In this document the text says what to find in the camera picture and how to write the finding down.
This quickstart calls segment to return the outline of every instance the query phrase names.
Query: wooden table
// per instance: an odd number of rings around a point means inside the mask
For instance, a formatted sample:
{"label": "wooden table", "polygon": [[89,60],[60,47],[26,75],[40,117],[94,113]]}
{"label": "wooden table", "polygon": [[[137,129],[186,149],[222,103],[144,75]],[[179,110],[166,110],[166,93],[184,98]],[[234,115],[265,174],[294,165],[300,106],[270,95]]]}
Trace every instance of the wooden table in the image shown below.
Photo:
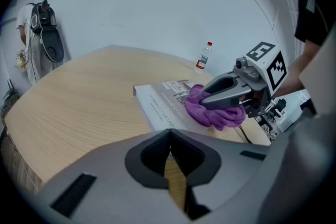
{"label": "wooden table", "polygon": [[[10,110],[6,125],[24,160],[47,182],[98,146],[150,132],[133,86],[211,80],[208,73],[196,74],[193,68],[192,62],[148,50],[102,48],[42,78]],[[252,142],[269,143],[254,119],[242,127]],[[207,135],[244,142],[234,128],[220,132],[212,127]]]}

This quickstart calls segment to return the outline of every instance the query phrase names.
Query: person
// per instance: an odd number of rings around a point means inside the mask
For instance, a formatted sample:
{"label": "person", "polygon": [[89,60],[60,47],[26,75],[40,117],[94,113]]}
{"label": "person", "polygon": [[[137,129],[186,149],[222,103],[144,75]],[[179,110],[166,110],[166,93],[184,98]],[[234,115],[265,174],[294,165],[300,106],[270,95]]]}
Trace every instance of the person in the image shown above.
{"label": "person", "polygon": [[[288,68],[289,75],[273,99],[299,90],[304,86],[299,75],[318,53],[335,20],[333,0],[298,0],[298,20],[295,37],[305,43],[302,55]],[[307,107],[314,112],[310,100]]]}
{"label": "person", "polygon": [[16,29],[19,29],[21,41],[26,46],[26,69],[31,85],[34,85],[55,68],[55,64],[44,53],[40,34],[34,33],[30,28],[33,7],[32,4],[22,7],[16,19]]}

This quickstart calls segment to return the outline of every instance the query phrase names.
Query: black slot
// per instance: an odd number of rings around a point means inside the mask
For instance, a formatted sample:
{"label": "black slot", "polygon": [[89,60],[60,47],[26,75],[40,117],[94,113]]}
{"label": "black slot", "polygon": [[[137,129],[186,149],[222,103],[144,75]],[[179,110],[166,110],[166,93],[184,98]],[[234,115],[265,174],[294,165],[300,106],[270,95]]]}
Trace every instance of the black slot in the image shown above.
{"label": "black slot", "polygon": [[51,205],[52,209],[65,217],[70,217],[96,179],[96,176],[81,174],[61,196],[54,201]]}
{"label": "black slot", "polygon": [[171,129],[171,152],[190,187],[209,183],[222,163],[214,149],[175,129]]}
{"label": "black slot", "polygon": [[253,159],[258,159],[260,161],[263,161],[266,158],[265,154],[256,153],[252,151],[242,151],[240,154],[242,156],[246,156],[246,157],[253,158]]}
{"label": "black slot", "polygon": [[153,172],[164,176],[169,151],[169,135],[165,135],[141,152],[141,161]]}

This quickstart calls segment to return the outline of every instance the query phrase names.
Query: plastic water bottle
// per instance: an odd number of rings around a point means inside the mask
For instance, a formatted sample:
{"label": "plastic water bottle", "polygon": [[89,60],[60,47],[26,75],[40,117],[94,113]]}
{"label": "plastic water bottle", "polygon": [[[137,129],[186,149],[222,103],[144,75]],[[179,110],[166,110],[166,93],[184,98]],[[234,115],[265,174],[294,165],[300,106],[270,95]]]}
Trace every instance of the plastic water bottle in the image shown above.
{"label": "plastic water bottle", "polygon": [[201,55],[198,58],[198,61],[197,61],[196,66],[194,68],[196,73],[200,74],[200,73],[203,72],[203,70],[206,66],[206,63],[208,62],[209,57],[210,57],[211,46],[212,46],[212,43],[208,42],[208,44],[206,45],[206,48],[202,49]]}

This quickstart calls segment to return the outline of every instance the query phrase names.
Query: white robot part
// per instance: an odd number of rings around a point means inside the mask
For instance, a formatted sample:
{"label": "white robot part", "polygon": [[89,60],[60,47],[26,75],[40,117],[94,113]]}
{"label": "white robot part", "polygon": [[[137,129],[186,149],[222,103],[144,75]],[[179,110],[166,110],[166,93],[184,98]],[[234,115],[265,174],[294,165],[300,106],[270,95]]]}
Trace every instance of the white robot part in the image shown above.
{"label": "white robot part", "polygon": [[267,83],[272,96],[288,76],[286,60],[280,46],[261,42],[244,57],[248,66],[254,67]]}
{"label": "white robot part", "polygon": [[268,106],[265,108],[265,112],[267,113],[268,111],[271,110],[271,108],[275,107],[276,105],[277,105],[276,102],[272,99],[268,104]]}

